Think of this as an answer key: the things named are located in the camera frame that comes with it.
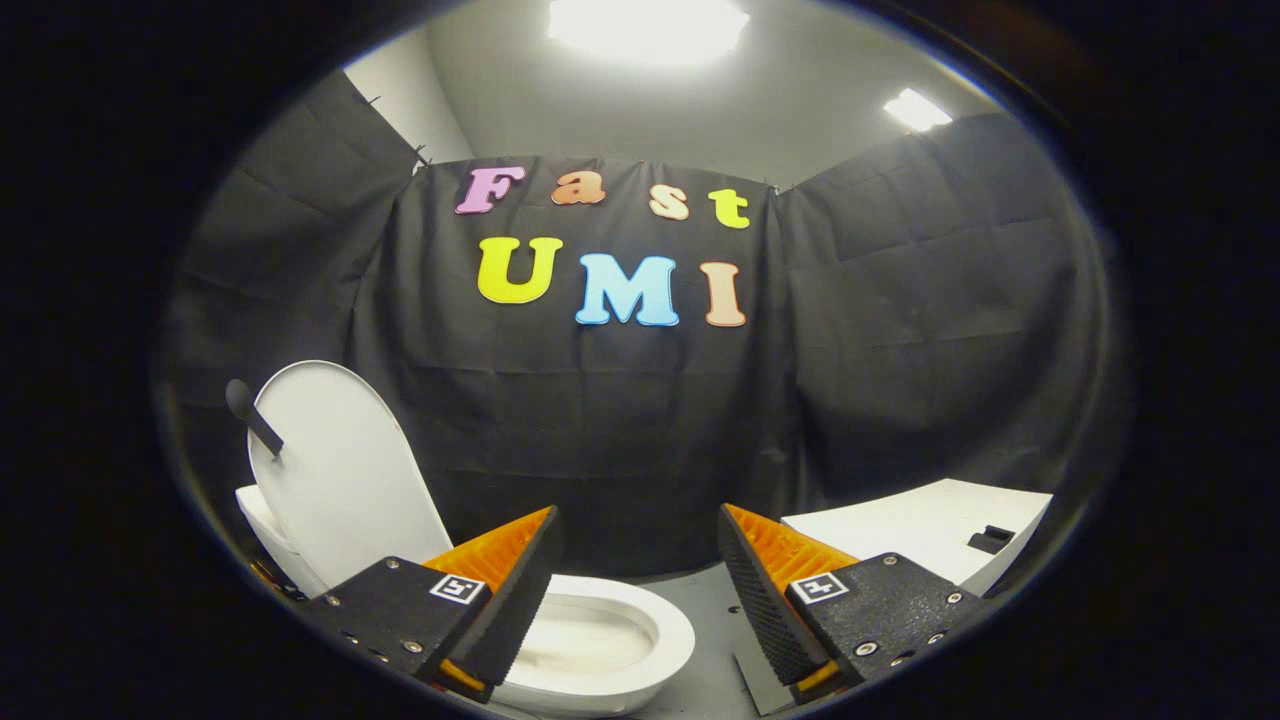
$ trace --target toilet bowl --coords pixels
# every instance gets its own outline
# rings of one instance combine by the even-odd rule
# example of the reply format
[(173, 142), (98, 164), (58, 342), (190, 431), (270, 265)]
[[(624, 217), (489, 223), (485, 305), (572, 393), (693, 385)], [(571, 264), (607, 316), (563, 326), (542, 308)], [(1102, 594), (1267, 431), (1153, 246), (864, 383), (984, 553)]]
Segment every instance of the toilet bowl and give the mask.
[[(294, 363), (255, 401), (284, 441), (248, 432), (256, 484), (236, 500), (289, 580), (316, 597), (387, 556), (452, 550), (412, 450), (381, 397), (351, 370)], [(662, 597), (626, 583), (552, 575), (493, 701), (543, 715), (602, 717), (649, 702), (689, 660), (694, 629)]]
[(635, 585), (552, 575), (516, 662), (493, 700), (540, 716), (639, 710), (694, 652), (675, 605)]

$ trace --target foam letter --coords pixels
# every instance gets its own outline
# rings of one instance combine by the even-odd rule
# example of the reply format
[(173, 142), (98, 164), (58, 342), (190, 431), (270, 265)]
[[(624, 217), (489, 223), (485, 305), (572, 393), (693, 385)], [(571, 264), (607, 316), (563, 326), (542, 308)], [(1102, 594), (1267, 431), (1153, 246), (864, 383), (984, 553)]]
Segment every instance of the foam letter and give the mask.
[(604, 178), (600, 177), (600, 173), (579, 170), (561, 177), (556, 183), (559, 187), (552, 192), (552, 202), (557, 205), (572, 205), (573, 202), (590, 205), (604, 200), (604, 191), (600, 190)]
[(681, 202), (682, 200), (689, 200), (689, 197), (678, 187), (655, 184), (649, 188), (649, 197), (653, 197), (649, 201), (649, 209), (659, 218), (684, 220), (689, 217), (689, 205)]
[(742, 229), (751, 224), (751, 220), (737, 214), (739, 208), (746, 208), (746, 199), (739, 197), (733, 188), (726, 187), (724, 190), (717, 190), (716, 192), (708, 193), (707, 197), (716, 201), (716, 219), (719, 220), (722, 225), (727, 228)]
[(556, 251), (564, 246), (554, 237), (535, 237), (529, 241), (534, 249), (534, 272), (529, 275), (529, 282), (512, 284), (507, 281), (507, 266), (511, 264), (511, 252), (520, 247), (520, 241), (513, 237), (486, 237), (480, 241), (480, 273), (476, 275), (476, 287), (480, 295), (502, 302), (515, 305), (532, 302), (547, 292), (552, 284), (552, 263), (556, 260)]
[(470, 215), (472, 213), (488, 213), (493, 210), (493, 202), (489, 202), (489, 195), (493, 195), (494, 200), (502, 200), (507, 191), (511, 190), (511, 181), (525, 179), (524, 168), (479, 168), (471, 170), (471, 187), (467, 188), (467, 196), (462, 200), (462, 205), (453, 209), (458, 215)]
[(712, 288), (712, 311), (707, 314), (707, 323), (718, 328), (746, 324), (746, 315), (737, 309), (737, 288), (733, 287), (737, 265), (703, 263), (698, 269), (707, 275), (707, 284)]
[(613, 255), (589, 252), (579, 259), (586, 268), (586, 293), (582, 309), (573, 318), (584, 325), (603, 325), (609, 322), (604, 299), (626, 323), (636, 302), (641, 302), (636, 320), (641, 325), (675, 325), (680, 315), (671, 307), (671, 270), (676, 261), (671, 258), (650, 256), (640, 261), (636, 273), (627, 278)]

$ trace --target black curtain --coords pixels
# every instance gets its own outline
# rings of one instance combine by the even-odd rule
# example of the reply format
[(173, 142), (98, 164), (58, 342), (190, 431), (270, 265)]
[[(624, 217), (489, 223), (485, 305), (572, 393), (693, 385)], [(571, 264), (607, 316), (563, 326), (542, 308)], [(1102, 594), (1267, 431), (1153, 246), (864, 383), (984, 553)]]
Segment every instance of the black curtain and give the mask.
[(334, 73), (266, 128), (210, 200), (174, 279), (156, 377), (214, 520), (274, 568), (236, 503), (251, 484), (227, 382), (342, 363), (360, 278), (416, 156)]
[[(571, 573), (712, 562), (724, 501), (778, 516), (942, 477), (1074, 501), (1110, 469), (1126, 406), (1110, 245), (1009, 118), (904, 137), (782, 195), (660, 163), (412, 164), (337, 73), (250, 150), (192, 241), (165, 372), (204, 492), (251, 555), (221, 389), (308, 357), (387, 400), (454, 542), (554, 502)], [(493, 210), (454, 213), (472, 169), (509, 165), (527, 174)], [(605, 199), (554, 204), (575, 170)], [(687, 193), (687, 219), (650, 211), (655, 183)], [(717, 220), (722, 188), (748, 228)], [(531, 238), (563, 241), (547, 293), (483, 297), (486, 237), (521, 241), (517, 283)], [(627, 274), (675, 260), (680, 323), (575, 322), (588, 252)], [(704, 320), (707, 261), (740, 269), (746, 324)]]

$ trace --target yellow letter u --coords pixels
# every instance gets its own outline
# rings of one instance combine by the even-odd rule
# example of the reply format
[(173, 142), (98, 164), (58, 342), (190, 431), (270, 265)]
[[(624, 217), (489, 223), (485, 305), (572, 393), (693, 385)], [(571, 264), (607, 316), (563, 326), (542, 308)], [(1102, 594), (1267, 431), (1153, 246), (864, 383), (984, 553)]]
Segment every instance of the yellow letter u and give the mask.
[(532, 302), (541, 297), (552, 284), (556, 251), (564, 247), (564, 243), (554, 237), (535, 237), (529, 241), (529, 246), (534, 249), (534, 272), (529, 282), (512, 284), (507, 281), (507, 268), (511, 264), (511, 252), (520, 247), (520, 241), (513, 237), (481, 240), (480, 274), (476, 277), (480, 295), (504, 305)]

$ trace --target black handle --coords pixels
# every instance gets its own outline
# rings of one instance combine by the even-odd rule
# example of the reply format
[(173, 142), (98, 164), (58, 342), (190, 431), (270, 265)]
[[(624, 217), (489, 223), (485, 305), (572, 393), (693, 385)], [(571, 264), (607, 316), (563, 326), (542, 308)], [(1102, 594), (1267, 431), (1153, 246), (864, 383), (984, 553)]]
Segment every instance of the black handle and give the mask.
[(243, 380), (233, 379), (227, 383), (227, 406), (248, 425), (250, 432), (257, 436), (257, 439), (262, 441), (262, 445), (271, 451), (271, 455), (276, 457), (280, 455), (280, 450), (284, 448), (284, 441), (280, 439), (280, 436), (275, 434), (271, 425), (266, 424), (266, 419), (253, 406), (253, 396)]

